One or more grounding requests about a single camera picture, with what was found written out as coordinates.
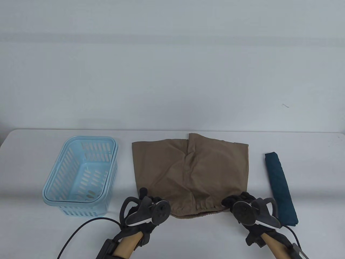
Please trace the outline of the person's left hand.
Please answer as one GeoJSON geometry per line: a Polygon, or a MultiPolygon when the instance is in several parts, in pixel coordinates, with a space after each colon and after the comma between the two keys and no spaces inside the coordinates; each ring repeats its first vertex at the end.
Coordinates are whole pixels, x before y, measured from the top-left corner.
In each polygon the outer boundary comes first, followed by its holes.
{"type": "Polygon", "coordinates": [[[140,188],[139,198],[128,197],[120,209],[120,233],[114,238],[120,239],[142,233],[143,237],[136,247],[144,246],[150,241],[153,230],[165,222],[171,214],[171,206],[167,200],[148,195],[147,188],[140,188]]]}

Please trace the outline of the person's right hand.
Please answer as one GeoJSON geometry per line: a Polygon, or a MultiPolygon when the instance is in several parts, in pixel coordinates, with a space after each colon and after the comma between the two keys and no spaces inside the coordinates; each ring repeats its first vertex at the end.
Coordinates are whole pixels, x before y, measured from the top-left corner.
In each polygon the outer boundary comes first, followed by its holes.
{"type": "Polygon", "coordinates": [[[267,245],[263,234],[285,245],[285,236],[277,232],[282,225],[278,220],[278,206],[274,198],[255,198],[248,192],[242,192],[224,198],[221,204],[249,231],[246,237],[248,246],[254,243],[259,247],[267,245]]]}

